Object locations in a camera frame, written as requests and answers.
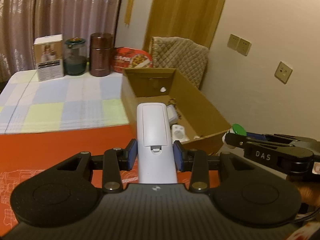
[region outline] beige cushion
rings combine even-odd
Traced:
[[[209,49],[180,37],[152,37],[149,53],[153,67],[177,68],[199,88],[208,62]]]

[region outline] wall switch plate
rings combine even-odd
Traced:
[[[244,56],[247,56],[248,53],[249,53],[249,50],[250,50],[250,47],[251,47],[251,43],[244,40],[244,39],[240,39],[239,41],[239,44],[238,44],[238,47],[237,47],[237,51],[244,55]]]
[[[279,66],[275,72],[275,77],[279,79],[283,84],[286,84],[291,73],[292,68],[289,68],[286,64],[280,61]]]
[[[237,50],[239,41],[240,41],[240,38],[238,36],[230,34],[230,38],[229,38],[229,41],[228,41],[228,47],[230,49]]]

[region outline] white remote control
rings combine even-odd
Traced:
[[[174,124],[171,127],[172,143],[178,140],[180,142],[188,141],[189,138],[186,136],[186,131],[182,125]]]
[[[137,107],[139,183],[177,183],[167,107],[143,103]]]

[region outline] green jar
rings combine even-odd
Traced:
[[[82,75],[87,67],[87,48],[86,40],[72,38],[66,40],[63,59],[64,72],[67,75]]]

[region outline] brown canister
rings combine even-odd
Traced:
[[[90,74],[104,77],[111,72],[112,35],[93,33],[90,36]]]

